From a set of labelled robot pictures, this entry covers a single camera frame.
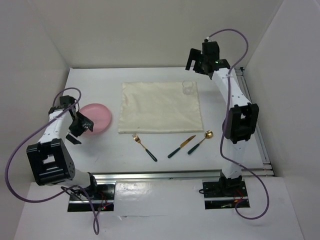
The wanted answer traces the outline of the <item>pink plastic plate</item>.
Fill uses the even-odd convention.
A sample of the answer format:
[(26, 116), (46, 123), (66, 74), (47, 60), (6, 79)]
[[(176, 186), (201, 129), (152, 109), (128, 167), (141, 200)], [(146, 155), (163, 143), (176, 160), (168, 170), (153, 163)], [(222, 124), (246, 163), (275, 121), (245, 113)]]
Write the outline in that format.
[(112, 114), (103, 104), (91, 103), (83, 106), (79, 112), (93, 122), (93, 131), (87, 130), (85, 135), (98, 135), (107, 130), (111, 121)]

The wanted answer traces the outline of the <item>clear plastic cup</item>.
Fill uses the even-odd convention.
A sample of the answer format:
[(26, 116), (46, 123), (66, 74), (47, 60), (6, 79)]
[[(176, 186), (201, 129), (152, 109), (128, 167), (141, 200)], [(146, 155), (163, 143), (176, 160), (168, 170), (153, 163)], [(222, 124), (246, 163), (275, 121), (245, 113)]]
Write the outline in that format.
[(191, 95), (194, 92), (194, 82), (189, 80), (184, 80), (182, 82), (182, 92), (185, 95)]

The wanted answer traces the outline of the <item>gold fork green handle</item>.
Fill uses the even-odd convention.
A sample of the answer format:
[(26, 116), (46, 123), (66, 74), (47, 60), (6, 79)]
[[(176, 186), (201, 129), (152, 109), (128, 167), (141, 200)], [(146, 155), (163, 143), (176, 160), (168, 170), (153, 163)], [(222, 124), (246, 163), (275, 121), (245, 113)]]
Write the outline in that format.
[(142, 144), (141, 139), (139, 138), (139, 136), (138, 136), (137, 134), (134, 133), (134, 134), (132, 135), (132, 137), (133, 137), (133, 139), (134, 139), (134, 141), (135, 141), (136, 143), (140, 144), (140, 145), (143, 147), (143, 149), (145, 150), (145, 152), (151, 157), (151, 159), (152, 159), (154, 162), (157, 162), (157, 161), (158, 161), (158, 159)]

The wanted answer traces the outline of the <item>cream cloth placemat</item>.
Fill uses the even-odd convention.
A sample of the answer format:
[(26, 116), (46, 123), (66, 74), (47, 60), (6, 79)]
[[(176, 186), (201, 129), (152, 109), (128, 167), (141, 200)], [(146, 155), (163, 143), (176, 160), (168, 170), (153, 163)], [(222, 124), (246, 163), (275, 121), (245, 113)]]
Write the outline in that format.
[(122, 84), (119, 134), (177, 134), (204, 130), (198, 86), (190, 95), (180, 81)]

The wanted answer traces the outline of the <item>gold spoon green handle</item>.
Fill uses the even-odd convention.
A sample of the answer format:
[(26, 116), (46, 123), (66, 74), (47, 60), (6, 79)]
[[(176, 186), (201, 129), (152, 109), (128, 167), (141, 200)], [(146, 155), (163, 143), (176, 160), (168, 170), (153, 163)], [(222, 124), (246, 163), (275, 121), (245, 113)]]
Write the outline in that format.
[(208, 130), (204, 133), (204, 138), (197, 143), (195, 146), (193, 146), (188, 152), (188, 155), (191, 155), (202, 143), (203, 141), (207, 140), (207, 139), (211, 139), (214, 136), (213, 132), (211, 130)]

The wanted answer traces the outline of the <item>gold knife green handle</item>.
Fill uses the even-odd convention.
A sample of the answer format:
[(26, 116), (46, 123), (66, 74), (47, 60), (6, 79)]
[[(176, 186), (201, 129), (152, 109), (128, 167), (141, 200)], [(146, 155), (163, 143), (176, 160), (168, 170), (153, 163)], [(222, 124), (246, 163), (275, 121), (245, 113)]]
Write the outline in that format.
[(177, 152), (179, 152), (185, 145), (187, 145), (192, 139), (194, 139), (196, 137), (196, 135), (192, 135), (190, 136), (188, 139), (186, 139), (183, 143), (180, 144), (180, 146), (175, 149), (173, 152), (171, 152), (167, 158), (170, 159), (172, 158)]

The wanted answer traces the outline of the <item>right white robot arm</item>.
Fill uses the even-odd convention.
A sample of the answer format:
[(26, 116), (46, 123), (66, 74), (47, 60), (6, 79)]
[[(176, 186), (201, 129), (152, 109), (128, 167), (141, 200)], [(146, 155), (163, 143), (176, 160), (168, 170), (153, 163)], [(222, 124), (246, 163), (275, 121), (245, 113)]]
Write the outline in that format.
[(226, 59), (220, 58), (220, 48), (216, 41), (205, 39), (202, 49), (192, 48), (185, 69), (206, 75), (212, 80), (227, 107), (227, 116), (222, 123), (223, 139), (228, 141), (228, 163), (222, 168), (218, 180), (218, 190), (223, 196), (230, 196), (242, 184), (242, 165), (245, 149), (256, 130), (259, 107), (244, 95)]

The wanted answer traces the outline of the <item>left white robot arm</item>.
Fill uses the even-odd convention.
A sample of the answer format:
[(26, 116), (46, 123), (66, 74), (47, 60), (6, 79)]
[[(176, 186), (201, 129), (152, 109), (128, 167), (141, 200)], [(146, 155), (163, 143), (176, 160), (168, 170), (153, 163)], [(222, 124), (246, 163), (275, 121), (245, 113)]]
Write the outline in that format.
[(49, 120), (36, 144), (29, 145), (26, 154), (39, 186), (79, 185), (81, 194), (88, 200), (97, 197), (99, 187), (93, 174), (77, 170), (65, 141), (80, 145), (77, 137), (94, 130), (94, 122), (76, 110), (76, 99), (66, 95), (59, 98), (60, 105), (50, 108)]

